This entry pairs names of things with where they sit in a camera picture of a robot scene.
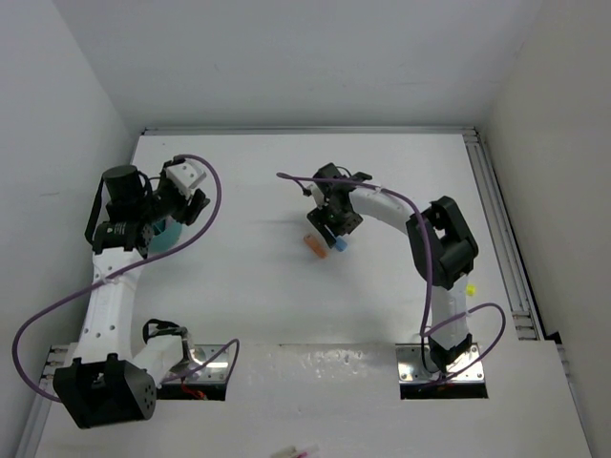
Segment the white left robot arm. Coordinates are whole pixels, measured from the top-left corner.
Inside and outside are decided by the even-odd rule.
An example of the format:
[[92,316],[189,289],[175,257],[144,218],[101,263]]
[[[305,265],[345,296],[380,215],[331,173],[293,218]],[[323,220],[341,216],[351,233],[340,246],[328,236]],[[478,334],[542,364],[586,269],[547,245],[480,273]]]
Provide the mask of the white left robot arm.
[[188,365],[185,327],[162,323],[135,353],[131,325],[154,227],[166,219],[193,224],[210,202],[199,188],[204,178],[186,157],[165,162],[156,185],[134,165],[101,176],[85,232],[93,291],[72,360],[53,376],[53,390],[81,429],[150,419],[163,379]]

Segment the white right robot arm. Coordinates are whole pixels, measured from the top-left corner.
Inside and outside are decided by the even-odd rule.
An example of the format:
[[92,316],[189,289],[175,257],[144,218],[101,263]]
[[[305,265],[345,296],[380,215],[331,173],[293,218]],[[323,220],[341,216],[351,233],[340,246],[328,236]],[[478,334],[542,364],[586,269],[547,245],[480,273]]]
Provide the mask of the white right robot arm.
[[473,341],[467,325],[467,283],[478,245],[452,198],[443,196],[420,210],[371,180],[362,172],[344,175],[329,162],[302,187],[315,202],[306,217],[330,248],[337,248],[364,216],[408,238],[414,266],[426,283],[421,340],[429,344],[434,366],[446,374]]

